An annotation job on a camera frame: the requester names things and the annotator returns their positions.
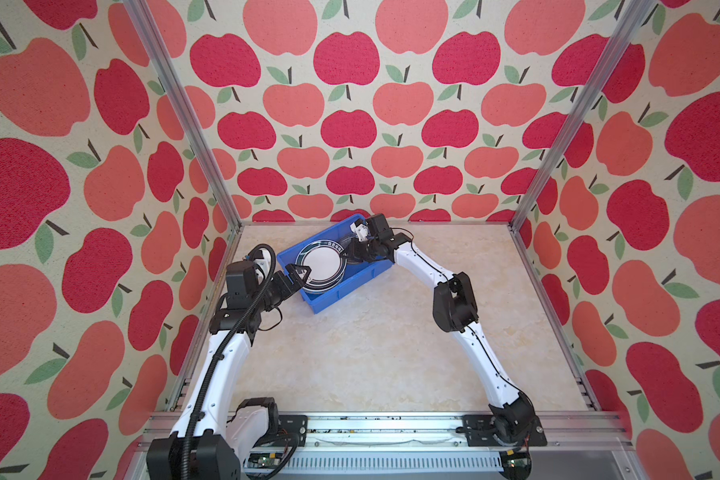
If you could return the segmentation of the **green striped plate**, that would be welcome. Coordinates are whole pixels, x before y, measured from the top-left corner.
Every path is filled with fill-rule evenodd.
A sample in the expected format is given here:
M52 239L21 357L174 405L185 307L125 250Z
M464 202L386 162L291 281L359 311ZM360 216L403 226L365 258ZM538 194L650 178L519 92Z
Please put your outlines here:
M337 286L344 277L347 260L344 248L337 241L316 240L308 243L296 257L296 264L309 267L310 273L304 289L310 294L321 294Z

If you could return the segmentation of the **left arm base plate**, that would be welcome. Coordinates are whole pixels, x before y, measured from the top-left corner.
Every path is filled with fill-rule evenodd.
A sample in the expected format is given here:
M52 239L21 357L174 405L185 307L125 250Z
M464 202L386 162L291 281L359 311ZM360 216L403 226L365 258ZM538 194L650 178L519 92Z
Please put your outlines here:
M280 415L279 424L272 435L259 439L256 446L264 447L304 447L308 431L306 415Z

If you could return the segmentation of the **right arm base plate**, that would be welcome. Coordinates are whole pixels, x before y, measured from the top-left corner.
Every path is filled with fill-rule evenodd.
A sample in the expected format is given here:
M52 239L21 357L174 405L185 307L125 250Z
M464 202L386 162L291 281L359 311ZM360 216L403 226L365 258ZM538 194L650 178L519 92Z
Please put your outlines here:
M496 419L492 415L464 415L462 426L457 431L465 435L470 447L513 448L524 445L532 447L548 445L545 429L536 415L518 423L503 418Z

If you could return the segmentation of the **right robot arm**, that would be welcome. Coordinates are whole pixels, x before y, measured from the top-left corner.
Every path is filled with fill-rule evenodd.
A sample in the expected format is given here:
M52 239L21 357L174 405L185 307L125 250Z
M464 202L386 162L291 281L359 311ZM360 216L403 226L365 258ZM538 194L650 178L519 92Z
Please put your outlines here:
M485 390L492 413L488 432L503 446L525 443L536 431L538 416L529 396L510 379L489 345L468 274L439 265L412 236L396 233L382 214L357 220L350 229L343 257L358 263L388 260L432 289L435 324L461 344Z

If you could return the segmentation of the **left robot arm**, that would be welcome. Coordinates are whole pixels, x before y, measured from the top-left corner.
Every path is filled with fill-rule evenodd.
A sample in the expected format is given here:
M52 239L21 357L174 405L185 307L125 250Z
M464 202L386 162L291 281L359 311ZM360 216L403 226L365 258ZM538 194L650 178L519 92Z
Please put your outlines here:
M281 445L277 461L264 461L256 476L277 475L303 443L302 427L286 427L276 401L257 397L230 408L234 387L260 330L261 316L301 290L308 266L277 270L263 249L229 264L227 290L209 325L210 342L198 380L168 436L151 442L146 455L152 479L240 479L256 447Z

